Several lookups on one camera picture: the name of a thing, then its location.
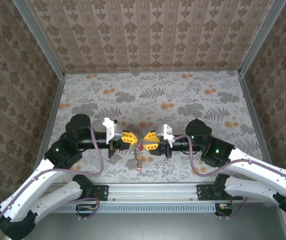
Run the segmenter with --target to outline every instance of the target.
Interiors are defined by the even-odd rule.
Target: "small red object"
[[[140,151],[143,150],[143,142],[140,142],[140,144],[138,145],[138,149],[139,149]]]

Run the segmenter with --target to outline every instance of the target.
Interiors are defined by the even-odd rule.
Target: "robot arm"
[[[198,119],[192,120],[185,129],[190,137],[192,151],[202,152],[201,160],[211,167],[222,167],[241,173],[256,181],[241,180],[234,177],[217,178],[216,185],[230,196],[255,197],[277,203],[286,212],[286,169],[258,160],[234,145],[212,136],[212,129]],[[160,124],[155,131],[149,132],[144,140],[154,142],[144,148],[152,155],[172,157],[172,151],[187,152],[187,138],[176,139],[167,124]]]
[[[94,135],[98,147],[108,149],[109,157],[114,154],[115,150],[129,149],[138,141],[134,134],[123,131],[119,124],[109,118],[104,119],[103,125],[107,131],[95,132]],[[38,174],[51,169],[68,170],[82,158],[83,151],[95,148],[94,139],[91,137],[91,121],[87,115],[73,116],[66,124],[65,129],[66,132],[45,153],[37,169],[17,191],[0,203],[0,214],[5,208],[8,208],[0,218],[0,228],[5,235],[13,240],[24,238],[40,219],[62,204],[78,199],[84,191],[86,193],[82,196],[84,198],[91,194],[89,191],[89,187],[92,187],[91,181],[85,176],[77,178],[75,176],[74,181],[39,199],[63,172],[49,171],[36,178]],[[28,183],[30,183],[29,187],[18,195]],[[15,197],[17,197],[15,203],[8,207]]]

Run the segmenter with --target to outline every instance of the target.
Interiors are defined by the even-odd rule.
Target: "floral tablecloth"
[[[236,71],[142,72],[71,74],[65,76],[65,86],[55,119],[50,144],[65,132],[65,125],[75,114],[87,114],[95,120],[116,119],[128,130],[143,137],[167,123],[173,134],[185,133],[187,124],[198,118],[212,128],[212,134],[236,145],[258,159],[262,153],[252,125]],[[98,131],[105,131],[100,126]],[[117,152],[108,158],[101,150],[104,172],[91,180],[95,183],[164,183],[213,181],[213,177],[196,176],[189,156],[173,152],[171,159],[143,152],[142,171],[137,171],[133,151]],[[201,173],[213,168],[194,155],[194,164]],[[99,158],[95,150],[83,153],[83,158],[71,169],[97,172]],[[58,182],[68,182],[66,174]]]

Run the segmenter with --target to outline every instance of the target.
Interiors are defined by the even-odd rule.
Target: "brown patterned wall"
[[[286,5],[245,78],[271,157],[286,168]]]
[[[58,78],[10,0],[0,0],[0,201],[31,174]]]
[[[237,69],[272,0],[28,0],[65,72]]]

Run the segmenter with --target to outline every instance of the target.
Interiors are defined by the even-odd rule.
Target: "purple cable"
[[[40,176],[42,176],[43,174],[49,173],[49,172],[66,172],[66,173],[75,173],[75,174],[82,174],[85,176],[97,176],[100,175],[103,172],[104,169],[104,163],[103,163],[103,158],[101,155],[101,152],[99,150],[98,144],[97,144],[97,140],[95,138],[95,134],[94,134],[94,126],[97,125],[98,123],[103,123],[104,119],[101,120],[97,120],[95,121],[92,125],[91,125],[91,137],[93,139],[93,144],[94,144],[94,148],[99,156],[99,160],[100,160],[100,171],[96,172],[96,173],[88,173],[88,172],[83,172],[83,171],[75,171],[75,170],[70,170],[70,169],[61,169],[61,168],[55,168],[55,169],[48,169],[45,171],[40,172],[39,174],[37,174],[34,179],[30,180],[24,187],[22,187],[22,189],[16,194],[15,197],[13,197],[13,199],[9,202],[9,204],[4,208],[4,210],[0,213],[0,219],[1,217],[6,213],[6,211],[9,209],[9,206],[12,206],[14,204],[14,202],[19,198],[19,196],[36,180],[38,180],[38,178]]]
[[[174,137],[174,140],[179,140],[179,139],[183,139],[183,138],[187,138],[187,141],[188,141],[188,149],[189,149],[189,161],[190,161],[190,164],[191,164],[191,168],[193,170],[193,172],[198,175],[199,177],[210,177],[214,174],[216,174],[217,172],[225,169],[226,167],[232,165],[232,164],[236,164],[236,163],[251,163],[251,164],[255,164],[255,165],[258,165],[264,169],[267,169],[275,174],[278,174],[278,175],[281,175],[282,177],[286,178],[286,174],[284,174],[283,172],[280,172],[278,170],[275,170],[269,166],[266,166],[260,162],[257,162],[257,161],[252,161],[252,160],[248,160],[248,159],[237,159],[237,160],[233,160],[233,161],[230,161],[229,163],[219,167],[218,169],[212,171],[212,172],[209,172],[209,173],[205,173],[205,174],[202,174],[202,173],[199,173],[196,169],[195,169],[195,166],[194,166],[194,163],[193,163],[193,146],[192,146],[192,140],[191,140],[191,137],[189,135],[181,135],[181,136],[176,136]]]
[[[225,217],[225,219],[230,219],[230,218],[234,218],[235,216],[239,215],[239,213],[242,211],[242,209],[245,207],[247,201],[249,200],[248,197],[246,197],[241,205],[241,207],[233,214],[231,214],[230,216],[226,216],[223,212],[221,211],[216,211],[217,213],[221,214],[222,217]]]
[[[78,216],[78,219],[85,219],[85,218],[88,219],[88,218],[92,217],[96,213],[96,211],[99,209],[99,206],[100,206],[100,200],[98,200],[95,197],[86,197],[86,198],[82,198],[82,199],[77,199],[77,200],[71,201],[71,203],[77,203],[77,202],[83,202],[83,201],[96,201],[97,205],[96,205],[96,208],[93,210],[93,212],[90,215],[86,216],[86,217],[80,216],[80,210],[82,208],[85,208],[85,207],[80,207],[77,210],[77,212],[76,212],[76,215]]]

